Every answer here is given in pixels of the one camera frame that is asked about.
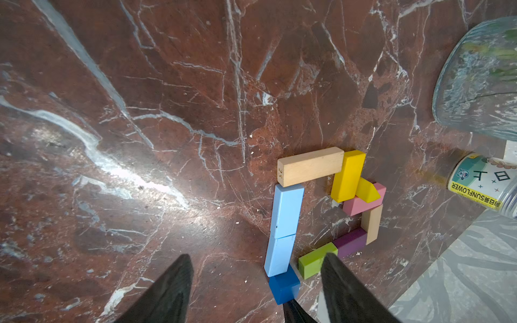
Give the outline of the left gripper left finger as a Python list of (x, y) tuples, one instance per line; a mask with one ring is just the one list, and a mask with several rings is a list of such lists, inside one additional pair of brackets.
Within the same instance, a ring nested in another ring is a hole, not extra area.
[(117, 322), (185, 322), (190, 302), (194, 269), (188, 254), (174, 263)]

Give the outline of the yellow rectangular block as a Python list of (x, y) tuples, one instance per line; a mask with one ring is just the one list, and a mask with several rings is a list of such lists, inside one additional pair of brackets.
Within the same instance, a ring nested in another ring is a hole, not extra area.
[(344, 153), (341, 171), (334, 177), (332, 200), (342, 203), (355, 197), (365, 159), (366, 154), (359, 150)]

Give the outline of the yellow triangular block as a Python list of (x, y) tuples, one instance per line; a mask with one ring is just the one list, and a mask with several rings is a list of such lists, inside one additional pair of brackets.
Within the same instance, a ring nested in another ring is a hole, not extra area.
[(365, 203), (372, 203), (380, 198), (376, 187), (368, 180), (360, 178), (355, 195)]

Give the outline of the light blue slanted block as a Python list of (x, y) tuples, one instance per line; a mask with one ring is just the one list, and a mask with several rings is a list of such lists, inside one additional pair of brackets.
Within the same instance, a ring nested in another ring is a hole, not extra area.
[(264, 265), (268, 277), (283, 274), (288, 270), (295, 240), (296, 234), (282, 238), (270, 236)]

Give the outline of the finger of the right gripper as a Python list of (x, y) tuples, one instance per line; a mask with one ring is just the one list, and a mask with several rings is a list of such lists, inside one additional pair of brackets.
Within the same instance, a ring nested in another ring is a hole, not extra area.
[(283, 304), (285, 323), (316, 323), (296, 300)]

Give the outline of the lime green block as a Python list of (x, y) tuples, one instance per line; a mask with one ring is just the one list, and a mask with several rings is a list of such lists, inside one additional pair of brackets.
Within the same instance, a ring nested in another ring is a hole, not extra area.
[(298, 270), (304, 280), (309, 279), (320, 272), (324, 257), (326, 257), (328, 253), (335, 255), (338, 254), (338, 249), (332, 242), (329, 242), (298, 259)]

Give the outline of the blue glass vase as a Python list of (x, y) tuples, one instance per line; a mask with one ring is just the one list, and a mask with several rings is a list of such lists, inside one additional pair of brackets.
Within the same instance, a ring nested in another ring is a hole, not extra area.
[(432, 99), (437, 123), (516, 141), (516, 17), (487, 20), (453, 49)]

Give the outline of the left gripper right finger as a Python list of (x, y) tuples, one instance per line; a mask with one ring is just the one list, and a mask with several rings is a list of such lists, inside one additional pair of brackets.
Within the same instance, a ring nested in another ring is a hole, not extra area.
[(326, 254), (320, 272), (331, 322), (399, 321), (335, 254)]

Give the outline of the small green tin can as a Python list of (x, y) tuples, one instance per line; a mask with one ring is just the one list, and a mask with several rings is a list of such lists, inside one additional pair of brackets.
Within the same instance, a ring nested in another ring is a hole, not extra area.
[(448, 178), (447, 189), (500, 215), (516, 219), (516, 164), (469, 153)]

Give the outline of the pink rectangular block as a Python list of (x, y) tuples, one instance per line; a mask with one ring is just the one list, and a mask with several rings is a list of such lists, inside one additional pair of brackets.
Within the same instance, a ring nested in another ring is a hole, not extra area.
[(359, 213), (362, 213), (362, 212), (365, 212), (365, 211), (368, 211), (375, 207), (380, 206), (383, 203), (383, 199), (386, 194), (386, 187), (384, 185), (382, 185), (381, 183), (375, 183), (374, 187), (377, 189), (377, 191), (380, 194), (380, 198), (378, 200), (375, 200), (371, 203), (366, 203), (362, 199), (360, 199), (359, 197), (356, 196), (353, 199), (343, 202), (343, 207), (342, 207), (343, 211), (348, 216), (353, 217)]

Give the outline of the natural wood block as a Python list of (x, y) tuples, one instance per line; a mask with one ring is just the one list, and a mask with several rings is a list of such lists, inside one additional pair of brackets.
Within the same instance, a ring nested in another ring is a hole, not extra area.
[(378, 238), (382, 210), (383, 205), (379, 205), (362, 213), (361, 228), (367, 233), (366, 244), (370, 244)]
[(320, 149), (277, 160), (277, 181), (283, 187), (339, 173), (344, 151), (337, 147)]

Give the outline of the purple block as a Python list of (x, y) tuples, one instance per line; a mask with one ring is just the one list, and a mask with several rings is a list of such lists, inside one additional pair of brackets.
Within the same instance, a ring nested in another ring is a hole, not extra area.
[(341, 236), (333, 241), (338, 249), (338, 257), (346, 258), (351, 254), (357, 253), (366, 246), (367, 232), (361, 227)]

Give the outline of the dark blue cube block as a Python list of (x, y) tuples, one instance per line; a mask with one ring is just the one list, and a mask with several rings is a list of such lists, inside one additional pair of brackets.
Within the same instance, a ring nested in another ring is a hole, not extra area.
[(291, 265), (285, 273), (269, 279), (269, 287), (277, 305), (285, 304), (297, 298), (300, 291), (300, 280)]

